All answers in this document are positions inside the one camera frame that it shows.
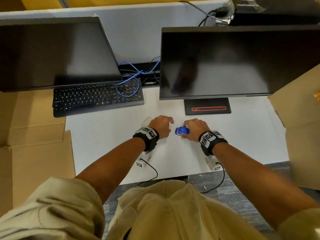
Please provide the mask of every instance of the khaki shirt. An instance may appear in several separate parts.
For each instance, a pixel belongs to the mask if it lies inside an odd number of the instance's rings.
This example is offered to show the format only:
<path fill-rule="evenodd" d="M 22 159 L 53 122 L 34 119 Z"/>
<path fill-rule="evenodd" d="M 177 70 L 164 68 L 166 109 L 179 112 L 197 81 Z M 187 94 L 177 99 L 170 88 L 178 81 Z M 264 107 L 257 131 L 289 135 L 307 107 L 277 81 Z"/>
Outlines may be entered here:
<path fill-rule="evenodd" d="M 102 237 L 105 216 L 97 192 L 79 179 L 50 178 L 27 201 L 0 218 L 0 239 L 87 239 Z M 289 217 L 283 239 L 320 239 L 320 209 Z M 106 239 L 265 239 L 224 204 L 182 181 L 136 187 L 119 198 Z"/>

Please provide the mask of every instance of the gray carpet floor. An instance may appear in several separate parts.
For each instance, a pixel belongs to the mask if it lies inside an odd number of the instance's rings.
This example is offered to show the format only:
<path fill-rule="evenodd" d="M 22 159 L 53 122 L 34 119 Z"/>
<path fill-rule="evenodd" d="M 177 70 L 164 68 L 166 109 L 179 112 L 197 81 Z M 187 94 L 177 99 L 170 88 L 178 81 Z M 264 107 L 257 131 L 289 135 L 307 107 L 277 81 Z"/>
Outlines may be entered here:
<path fill-rule="evenodd" d="M 290 180 L 289 162 L 272 163 L 267 164 L 266 166 Z M 194 186 L 200 192 L 205 192 L 211 188 L 216 187 L 221 182 L 222 178 L 222 171 L 208 172 L 190 175 L 188 178 L 188 182 L 194 184 Z M 136 184 L 137 183 L 119 185 L 103 205 L 106 217 L 106 228 L 102 239 L 104 239 L 108 233 L 109 223 L 117 209 L 118 198 L 122 196 L 122 194 L 125 193 L 128 189 L 134 187 Z M 302 189 L 316 201 L 320 202 L 320 193 L 318 193 L 316 190 L 307 188 Z M 259 214 L 257 209 L 234 185 L 227 174 L 225 175 L 225 179 L 220 187 L 210 191 L 209 193 L 206 193 L 205 195 L 228 205 L 232 210 L 240 214 L 243 218 L 247 219 L 247 221 L 257 230 L 261 232 L 273 231 L 269 224 Z"/>

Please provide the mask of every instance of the black keyboard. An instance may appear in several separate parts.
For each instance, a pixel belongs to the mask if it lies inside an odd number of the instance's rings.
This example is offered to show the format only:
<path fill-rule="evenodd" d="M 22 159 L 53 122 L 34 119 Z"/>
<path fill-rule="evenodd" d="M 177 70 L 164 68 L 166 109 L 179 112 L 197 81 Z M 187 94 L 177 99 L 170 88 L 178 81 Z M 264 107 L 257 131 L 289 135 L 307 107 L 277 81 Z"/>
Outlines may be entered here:
<path fill-rule="evenodd" d="M 131 79 L 124 84 L 102 84 L 74 88 L 54 89 L 53 91 L 53 116 L 63 117 L 95 111 L 117 109 L 144 104 L 141 81 L 138 83 Z"/>

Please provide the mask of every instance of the black monitor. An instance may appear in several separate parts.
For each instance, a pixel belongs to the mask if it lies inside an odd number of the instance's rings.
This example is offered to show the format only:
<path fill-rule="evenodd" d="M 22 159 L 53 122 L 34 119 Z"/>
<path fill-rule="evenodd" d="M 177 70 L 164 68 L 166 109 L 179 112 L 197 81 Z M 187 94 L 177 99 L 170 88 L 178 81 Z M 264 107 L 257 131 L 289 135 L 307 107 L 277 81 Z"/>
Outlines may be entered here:
<path fill-rule="evenodd" d="M 0 91 L 123 81 L 98 17 L 0 21 Z"/>
<path fill-rule="evenodd" d="M 320 63 L 319 41 L 320 25 L 162 28 L 160 100 L 270 95 Z"/>

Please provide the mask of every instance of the sleeve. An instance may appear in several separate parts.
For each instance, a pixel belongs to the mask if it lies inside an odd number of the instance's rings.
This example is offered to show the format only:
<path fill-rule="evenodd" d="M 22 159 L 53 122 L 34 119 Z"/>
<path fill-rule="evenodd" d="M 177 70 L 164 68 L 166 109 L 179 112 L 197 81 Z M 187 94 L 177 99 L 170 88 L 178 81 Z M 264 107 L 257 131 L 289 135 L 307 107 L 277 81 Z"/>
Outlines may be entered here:
<path fill-rule="evenodd" d="M 104 227 L 103 206 L 92 186 L 51 177 L 0 218 L 0 239 L 101 239 Z"/>
<path fill-rule="evenodd" d="M 279 226 L 278 233 L 283 240 L 320 240 L 320 208 L 290 216 Z"/>

